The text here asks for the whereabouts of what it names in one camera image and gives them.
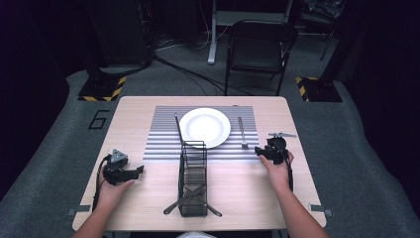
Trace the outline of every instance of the gray floor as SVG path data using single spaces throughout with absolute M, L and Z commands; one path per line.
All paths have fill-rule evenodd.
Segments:
M 295 77 L 320 76 L 333 48 L 319 61 L 325 42 L 319 36 L 300 36 L 291 54 L 280 95 L 289 103 L 322 204 L 334 211 L 326 230 L 332 237 L 420 237 L 420 222 L 400 184 L 384 168 L 364 137 L 358 110 L 346 88 L 335 82 L 343 103 L 302 101 Z M 226 44 L 219 44 L 214 65 L 207 64 L 209 46 L 197 51 L 173 47 L 157 51 L 172 63 L 223 81 Z M 121 71 L 125 68 L 110 68 Z M 73 216 L 68 215 L 83 195 L 113 113 L 113 102 L 83 102 L 77 93 L 87 74 L 68 77 L 65 107 L 25 170 L 0 203 L 0 237 L 69 237 Z M 195 78 L 208 95 L 208 82 Z M 254 95 L 273 96 L 275 81 L 243 82 L 268 90 Z M 230 89 L 230 95 L 245 95 Z M 130 75 L 118 99 L 126 95 L 202 95 L 189 77 L 154 61 Z M 102 130 L 88 130 L 97 110 L 107 118 Z M 117 233 L 127 237 L 129 233 Z

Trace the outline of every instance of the cable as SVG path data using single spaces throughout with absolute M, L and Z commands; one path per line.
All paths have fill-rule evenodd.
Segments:
M 151 64 L 152 64 L 152 62 L 151 61 L 148 61 L 145 64 L 141 65 L 140 67 L 134 68 L 134 69 L 131 69 L 131 70 L 127 70 L 127 71 L 123 71 L 123 72 L 105 72 L 105 73 L 108 74 L 108 75 L 110 75 L 110 76 L 124 77 L 124 76 L 131 75 L 133 73 L 139 72 L 139 71 L 147 68 Z
M 103 180 L 103 181 L 99 184 L 99 177 L 100 177 L 100 175 L 101 175 L 102 165 L 104 164 L 104 162 L 108 161 L 110 158 L 111 158 L 111 156 L 110 156 L 110 155 L 106 156 L 106 157 L 102 160 L 101 164 L 99 164 L 99 167 L 98 167 L 98 172 L 97 172 L 97 174 L 96 174 L 96 187 L 95 187 L 95 195 L 93 196 L 92 211 L 94 211 L 94 210 L 95 210 L 96 205 L 98 204 L 98 199 L 99 199 L 100 188 L 101 188 L 101 186 L 102 186 L 103 182 L 105 181 L 105 179 L 104 179 L 104 180 Z
M 197 51 L 199 51 L 199 50 L 203 49 L 205 46 L 207 46 L 207 44 L 209 43 L 209 39 L 210 39 L 209 26 L 208 26 L 208 24 L 207 24 L 207 20 L 206 20 L 206 18 L 205 18 L 205 16 L 204 16 L 203 6 L 201 5 L 201 0 L 198 0 L 198 4 L 200 5 L 200 12 L 201 12 L 201 16 L 203 17 L 204 24 L 206 25 L 207 40 L 206 40 L 206 42 L 203 44 L 203 46 L 201 46 L 200 48 L 193 48 L 193 47 L 192 47 L 193 49 L 195 49 L 195 50 L 197 50 Z
M 283 157 L 283 160 L 287 165 L 287 174 L 288 174 L 288 177 L 289 177 L 289 187 L 290 187 L 290 190 L 293 191 L 293 170 L 291 169 L 291 161 L 290 161 L 290 158 L 288 156 L 288 151 L 287 150 L 284 150 L 284 151 L 280 150 L 280 154 Z
M 161 47 L 161 48 L 157 49 L 156 51 L 160 52 L 160 51 L 163 51 L 163 50 L 166 50 L 166 49 L 170 49 L 170 48 L 174 48 L 174 47 L 183 47 L 183 46 L 191 46 L 191 44 L 171 45 L 171 46 L 167 46 L 167 47 Z
M 204 90 L 204 88 L 194 79 L 194 78 L 192 78 L 190 75 L 188 75 L 188 73 L 185 73 L 184 72 L 184 74 L 187 76 L 187 77 L 189 77 L 193 82 L 195 82 L 195 84 L 197 84 L 200 88 L 201 88 L 201 90 L 204 92 L 204 95 L 206 95 L 206 96 L 208 96 L 207 95 L 207 93 L 206 93 L 206 91 Z
M 263 87 L 248 87 L 248 86 L 229 86 L 229 87 L 237 89 L 237 90 L 239 90 L 241 88 L 241 89 L 248 89 L 248 90 L 275 92 L 274 89 L 263 88 Z
M 175 42 L 174 39 L 161 40 L 159 43 L 157 43 L 157 47 L 158 48 L 163 48 L 163 47 L 166 47 L 166 46 L 170 47 L 172 45 L 172 43 L 174 43 L 174 42 Z
M 164 60 L 164 59 L 162 59 L 162 58 L 160 58 L 160 57 L 158 57 L 158 56 L 155 56 L 155 60 L 157 60 L 157 61 L 159 61 L 159 62 L 161 62 L 161 63 L 163 63 L 163 64 L 169 65 L 169 66 L 171 66 L 171 67 L 175 68 L 176 70 L 179 70 L 179 71 L 181 71 L 181 72 L 183 72 L 183 73 L 186 73 L 186 74 L 191 74 L 191 75 L 194 75 L 194 76 L 198 76 L 198 77 L 200 77 L 200 78 L 202 78 L 202 79 L 204 79 L 204 80 L 206 80 L 206 81 L 210 82 L 211 84 L 213 84 L 214 86 L 216 86 L 217 88 L 219 88 L 219 89 L 223 92 L 223 89 L 222 89 L 219 85 L 217 85 L 217 83 L 218 83 L 218 84 L 222 84 L 222 85 L 223 85 L 223 83 L 221 83 L 221 82 L 219 82 L 219 81 L 216 81 L 216 80 L 211 79 L 211 78 L 209 78 L 209 77 L 203 76 L 203 75 L 198 74 L 198 73 L 196 73 L 196 72 L 194 72 L 194 71 L 188 70 L 188 69 L 186 69 L 186 68 L 184 68 L 184 67 L 181 67 L 181 66 L 175 65 L 175 64 L 173 64 L 173 63 L 171 63 L 171 62 L 168 62 L 168 61 L 166 61 L 166 60 Z
M 233 12 L 236 12 L 236 0 L 234 1 L 234 9 L 232 10 Z M 229 26 L 227 26 L 225 28 L 225 30 L 223 30 L 223 32 L 219 35 L 219 37 L 216 38 L 216 41 L 219 40 L 219 38 L 221 38 L 223 36 L 223 34 L 226 32 L 226 30 L 228 30 Z

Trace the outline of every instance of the fork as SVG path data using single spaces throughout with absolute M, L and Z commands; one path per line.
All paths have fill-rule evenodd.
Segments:
M 242 134 L 242 149 L 248 148 L 248 143 L 245 141 L 245 135 L 244 135 L 244 125 L 242 124 L 242 117 L 238 117 L 239 127 L 241 128 L 241 134 Z

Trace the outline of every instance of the striped placemat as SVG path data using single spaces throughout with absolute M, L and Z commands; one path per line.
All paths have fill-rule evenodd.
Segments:
M 224 113 L 231 122 L 231 133 L 221 145 L 207 150 L 207 160 L 257 160 L 254 147 L 259 146 L 254 109 L 252 106 L 157 106 L 151 131 L 146 145 L 144 160 L 179 160 L 181 144 L 174 114 L 179 121 L 187 112 L 201 107 L 209 107 Z M 248 150 L 242 149 L 241 129 L 238 117 L 242 117 Z

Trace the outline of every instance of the yellow and black tape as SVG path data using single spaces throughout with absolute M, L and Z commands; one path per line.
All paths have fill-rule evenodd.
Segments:
M 114 90 L 112 96 L 98 97 L 98 96 L 79 96 L 81 101 L 115 101 L 118 98 L 118 95 L 121 93 L 124 82 L 126 82 L 127 77 L 123 77 L 118 81 L 117 87 Z
M 318 77 L 296 77 L 297 86 L 299 87 L 300 96 L 304 101 L 309 101 L 308 92 L 303 85 L 303 79 L 318 80 Z

